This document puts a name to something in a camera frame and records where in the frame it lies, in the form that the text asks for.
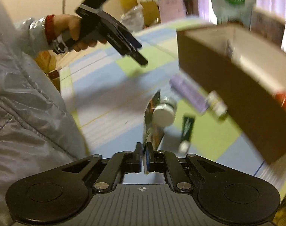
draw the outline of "light green bag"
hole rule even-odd
[[[212,0],[217,23],[239,22],[250,27],[256,0]]]

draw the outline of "red object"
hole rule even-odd
[[[56,39],[55,32],[54,32],[54,23],[53,23],[54,16],[55,15],[52,14],[46,17],[45,34],[46,34],[48,44],[50,44],[54,39]]]
[[[286,92],[277,92],[275,99],[286,109]]]

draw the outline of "red ball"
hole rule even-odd
[[[286,109],[286,92],[277,92],[275,99]]]

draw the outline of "human hand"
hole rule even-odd
[[[54,33],[58,37],[65,30],[69,29],[73,40],[78,40],[80,33],[80,17],[70,14],[60,14],[53,17]],[[91,41],[89,44],[80,41],[74,45],[74,50],[79,52],[85,50],[88,47],[96,46],[97,41]]]

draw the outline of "shiny puffer jacket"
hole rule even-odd
[[[0,226],[12,223],[11,184],[85,157],[61,95],[32,59],[48,49],[44,19],[14,26],[0,2]]]

